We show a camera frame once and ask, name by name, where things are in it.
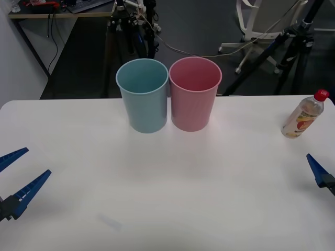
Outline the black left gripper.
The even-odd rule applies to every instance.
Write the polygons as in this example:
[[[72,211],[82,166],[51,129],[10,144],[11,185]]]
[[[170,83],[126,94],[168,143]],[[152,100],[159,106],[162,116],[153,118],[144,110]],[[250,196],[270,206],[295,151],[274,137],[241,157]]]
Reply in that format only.
[[[10,166],[13,162],[19,159],[21,156],[26,154],[29,150],[25,147],[0,157],[0,172]],[[1,219],[0,221],[7,219],[8,221],[18,219],[24,211],[27,209],[28,204],[40,190],[40,188],[47,181],[49,176],[52,174],[51,170],[46,170],[28,185],[21,188],[12,196],[6,199],[1,198]]]

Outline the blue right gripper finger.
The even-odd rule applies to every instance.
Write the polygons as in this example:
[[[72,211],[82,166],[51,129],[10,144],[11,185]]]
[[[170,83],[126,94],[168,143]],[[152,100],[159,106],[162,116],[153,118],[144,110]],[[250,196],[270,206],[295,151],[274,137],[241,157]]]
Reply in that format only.
[[[306,155],[308,164],[315,177],[316,184],[319,188],[327,188],[333,195],[335,178],[328,173],[310,154]]]

